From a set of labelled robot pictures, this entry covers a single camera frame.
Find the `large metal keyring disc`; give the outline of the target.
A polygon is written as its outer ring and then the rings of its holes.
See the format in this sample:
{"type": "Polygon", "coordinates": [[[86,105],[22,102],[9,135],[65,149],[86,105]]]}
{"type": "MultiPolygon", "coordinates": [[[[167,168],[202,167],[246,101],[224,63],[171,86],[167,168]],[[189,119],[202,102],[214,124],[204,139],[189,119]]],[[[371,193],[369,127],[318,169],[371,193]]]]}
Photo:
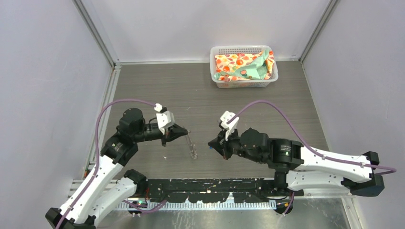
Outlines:
{"type": "Polygon", "coordinates": [[[196,147],[195,144],[193,143],[193,141],[191,140],[190,137],[190,130],[187,131],[187,135],[186,137],[186,141],[187,141],[187,145],[189,147],[189,153],[190,153],[190,157],[194,160],[196,160],[198,158],[198,154],[196,152],[196,147]]]}

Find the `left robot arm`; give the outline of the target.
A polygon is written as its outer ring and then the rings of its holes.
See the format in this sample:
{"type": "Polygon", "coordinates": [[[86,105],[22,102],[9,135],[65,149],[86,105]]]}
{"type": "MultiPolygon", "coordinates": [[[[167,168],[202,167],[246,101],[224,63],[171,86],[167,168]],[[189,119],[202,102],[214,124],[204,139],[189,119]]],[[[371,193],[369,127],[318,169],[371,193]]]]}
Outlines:
{"type": "Polygon", "coordinates": [[[146,193],[147,178],[134,169],[128,170],[109,191],[105,188],[138,152],[138,143],[160,140],[165,146],[189,132],[174,122],[170,111],[158,112],[155,118],[155,123],[146,123],[138,108],[123,113],[116,133],[105,142],[91,173],[64,204],[47,211],[45,218],[54,229],[95,229],[120,203],[146,193]]]}

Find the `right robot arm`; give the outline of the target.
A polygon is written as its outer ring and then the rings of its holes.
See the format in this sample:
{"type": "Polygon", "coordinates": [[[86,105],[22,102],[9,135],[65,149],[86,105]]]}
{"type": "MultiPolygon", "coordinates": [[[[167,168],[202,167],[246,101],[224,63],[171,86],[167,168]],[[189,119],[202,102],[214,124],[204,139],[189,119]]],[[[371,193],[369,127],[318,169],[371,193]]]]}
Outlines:
{"type": "Polygon", "coordinates": [[[208,142],[225,160],[236,155],[259,164],[266,164],[274,172],[273,191],[284,196],[288,192],[310,188],[347,189],[352,195],[376,197],[385,188],[384,179],[375,174],[379,164],[376,152],[360,156],[340,155],[305,147],[301,142],[271,138],[252,128],[241,135],[235,130],[219,132],[208,142]]]}

